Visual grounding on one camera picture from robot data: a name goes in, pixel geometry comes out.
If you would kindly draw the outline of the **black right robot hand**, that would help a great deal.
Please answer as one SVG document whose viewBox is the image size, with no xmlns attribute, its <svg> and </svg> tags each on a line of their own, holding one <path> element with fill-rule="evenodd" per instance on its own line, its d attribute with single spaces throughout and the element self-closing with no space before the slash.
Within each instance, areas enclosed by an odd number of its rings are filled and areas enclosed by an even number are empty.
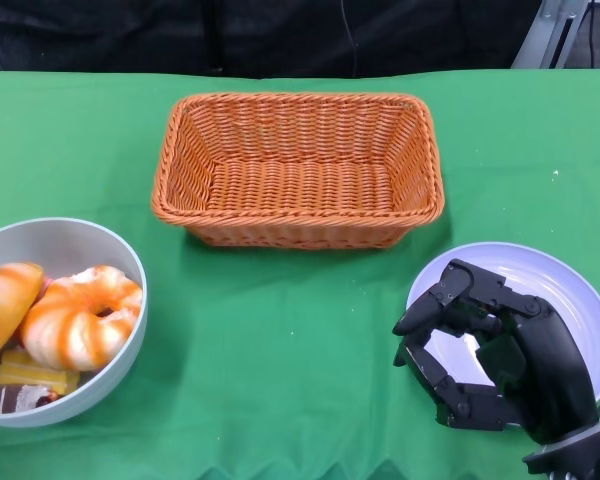
<svg viewBox="0 0 600 480">
<path fill-rule="evenodd" d="M 450 428 L 501 431 L 512 423 L 549 444 L 593 426 L 595 392 L 565 322 L 548 301 L 505 282 L 451 260 L 394 326 L 401 339 L 395 366 L 410 368 L 435 403 L 437 422 Z M 456 381 L 426 349 L 434 331 L 472 335 L 490 385 Z"/>
</svg>

